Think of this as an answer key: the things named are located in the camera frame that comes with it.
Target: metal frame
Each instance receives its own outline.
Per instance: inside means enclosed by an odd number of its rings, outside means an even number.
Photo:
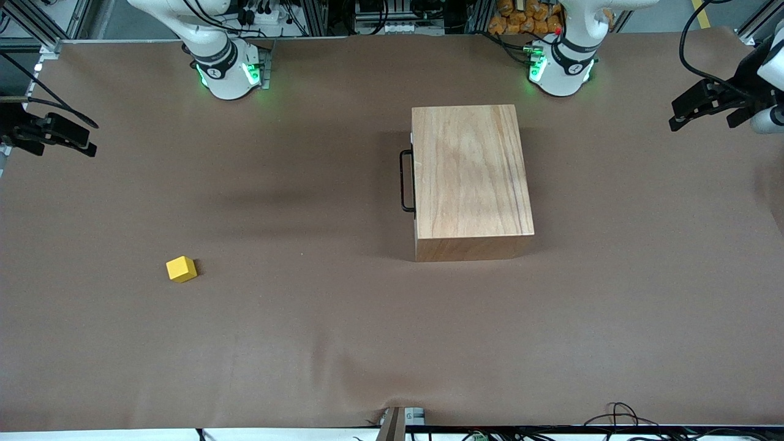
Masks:
[[[327,6],[321,0],[303,0],[302,11],[305,14],[305,25],[310,37],[327,35]]]
[[[44,47],[58,52],[68,35],[31,0],[6,0],[5,12]]]
[[[776,24],[784,18],[784,0],[769,0],[738,29],[738,37],[746,44],[759,42],[772,35]]]
[[[466,34],[475,31],[487,31],[490,19],[495,14],[495,2],[493,0],[477,0],[468,14],[466,22]]]

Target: wooden box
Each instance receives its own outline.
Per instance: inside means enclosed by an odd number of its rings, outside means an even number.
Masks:
[[[414,108],[410,152],[416,261],[519,255],[534,225],[513,105]]]

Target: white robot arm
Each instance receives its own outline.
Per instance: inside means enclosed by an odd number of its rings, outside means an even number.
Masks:
[[[243,97],[261,83],[259,48],[232,38],[205,18],[225,13],[229,0],[128,0],[182,40],[196,60],[201,82],[222,100]]]
[[[588,80],[593,56],[609,30],[605,8],[624,10],[653,6],[659,0],[561,0],[566,23],[561,35],[548,35],[532,57],[529,79],[556,97],[577,92]]]

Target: black metal handle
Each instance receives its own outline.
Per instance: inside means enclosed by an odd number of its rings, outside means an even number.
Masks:
[[[414,151],[412,149],[400,152],[400,206],[406,213],[416,213],[416,207],[405,205],[405,184],[403,178],[403,157],[411,155],[411,196],[416,204],[416,193],[414,192]]]

